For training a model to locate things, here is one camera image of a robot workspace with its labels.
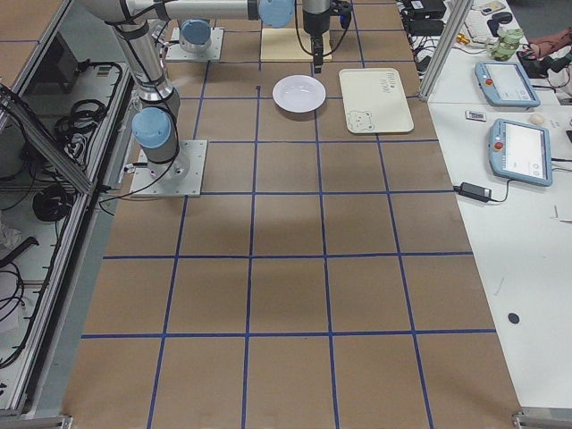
blue joint cap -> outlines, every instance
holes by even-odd
[[[181,34],[192,45],[204,45],[211,38],[211,26],[203,20],[187,20],[181,26]]]
[[[294,16],[294,3],[292,0],[260,0],[258,14],[265,25],[279,29]]]
[[[157,149],[171,137],[171,118],[161,109],[146,107],[133,117],[131,129],[142,147]]]

power adapter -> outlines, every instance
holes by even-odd
[[[482,186],[476,186],[472,183],[462,182],[459,186],[454,186],[453,189],[463,197],[476,199],[477,201],[483,201],[488,203],[492,200],[491,190],[488,188],[483,188]]]

black round object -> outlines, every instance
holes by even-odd
[[[509,313],[509,321],[512,324],[517,324],[518,322],[520,322],[520,317],[518,317],[516,313]]]
[[[56,183],[34,196],[32,209],[43,222],[57,222],[72,210],[73,195],[68,194],[62,185]]]

blue circular cap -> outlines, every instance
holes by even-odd
[[[193,45],[204,45],[211,38],[211,26],[202,20],[187,20],[181,26],[181,33]]]
[[[146,107],[133,117],[133,135],[142,147],[156,149],[171,137],[169,115],[156,107]]]

gray floor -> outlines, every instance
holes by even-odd
[[[508,0],[527,38],[539,38],[572,26],[571,0]]]

